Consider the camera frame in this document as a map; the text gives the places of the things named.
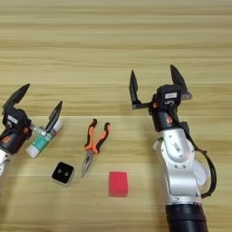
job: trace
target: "orange pliers handle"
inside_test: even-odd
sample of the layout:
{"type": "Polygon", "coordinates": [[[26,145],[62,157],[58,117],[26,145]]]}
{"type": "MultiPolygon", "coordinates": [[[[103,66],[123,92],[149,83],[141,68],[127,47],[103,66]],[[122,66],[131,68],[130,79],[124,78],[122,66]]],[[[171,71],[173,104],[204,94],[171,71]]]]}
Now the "orange pliers handle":
{"type": "Polygon", "coordinates": [[[97,120],[93,119],[92,124],[89,126],[88,129],[88,135],[87,135],[87,142],[84,145],[85,150],[93,150],[94,154],[99,154],[100,153],[100,147],[102,144],[106,141],[109,131],[110,131],[110,124],[108,122],[105,123],[104,126],[104,132],[100,136],[100,139],[94,144],[93,142],[93,134],[94,134],[94,128],[97,125],[97,120]]]}

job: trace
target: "green label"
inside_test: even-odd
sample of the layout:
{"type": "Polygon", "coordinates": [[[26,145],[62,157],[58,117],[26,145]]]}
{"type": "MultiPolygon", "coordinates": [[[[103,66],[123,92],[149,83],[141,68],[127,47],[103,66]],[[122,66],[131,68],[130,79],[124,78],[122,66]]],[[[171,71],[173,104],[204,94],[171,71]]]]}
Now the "green label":
{"type": "Polygon", "coordinates": [[[33,145],[39,150],[42,151],[48,144],[48,140],[43,136],[38,136],[35,141],[33,142],[33,145]]]}

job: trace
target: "red block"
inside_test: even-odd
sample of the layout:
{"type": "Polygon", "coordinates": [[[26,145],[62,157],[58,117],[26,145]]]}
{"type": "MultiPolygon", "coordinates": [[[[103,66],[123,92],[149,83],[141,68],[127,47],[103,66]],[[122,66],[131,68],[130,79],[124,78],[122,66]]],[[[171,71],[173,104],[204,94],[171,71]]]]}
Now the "red block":
{"type": "Polygon", "coordinates": [[[110,172],[109,175],[109,196],[126,198],[128,195],[128,179],[126,172],[110,172]]]}

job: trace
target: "wooden table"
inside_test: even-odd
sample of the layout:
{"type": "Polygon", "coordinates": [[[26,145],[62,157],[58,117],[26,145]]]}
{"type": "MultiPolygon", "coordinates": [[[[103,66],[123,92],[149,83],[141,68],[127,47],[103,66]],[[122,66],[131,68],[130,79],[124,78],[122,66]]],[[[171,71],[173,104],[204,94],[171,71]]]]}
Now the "wooden table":
{"type": "Polygon", "coordinates": [[[33,139],[15,156],[0,199],[1,231],[168,231],[152,150],[157,133],[146,110],[131,110],[128,86],[134,69],[140,98],[149,101],[171,83],[171,63],[194,95],[179,116],[217,167],[217,191],[203,203],[209,231],[231,231],[231,14],[229,0],[1,1],[0,105],[29,82],[20,107],[33,122],[44,125],[59,100],[64,122],[37,159],[25,153],[33,139]],[[112,130],[81,179],[93,117],[96,135],[106,121],[112,130]],[[69,188],[51,179],[59,161],[76,169],[69,188]],[[127,198],[108,197],[113,170],[128,172],[127,198]]]}

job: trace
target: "glue stick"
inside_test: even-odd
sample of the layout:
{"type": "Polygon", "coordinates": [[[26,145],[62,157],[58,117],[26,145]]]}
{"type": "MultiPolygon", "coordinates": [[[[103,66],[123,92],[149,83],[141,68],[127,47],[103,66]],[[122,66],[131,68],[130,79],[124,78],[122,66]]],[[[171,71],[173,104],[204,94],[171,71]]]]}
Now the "glue stick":
{"type": "Polygon", "coordinates": [[[63,122],[58,120],[50,133],[47,133],[45,136],[38,135],[34,142],[27,148],[26,152],[32,158],[36,158],[47,144],[55,137],[57,132],[62,128],[63,122]]]}

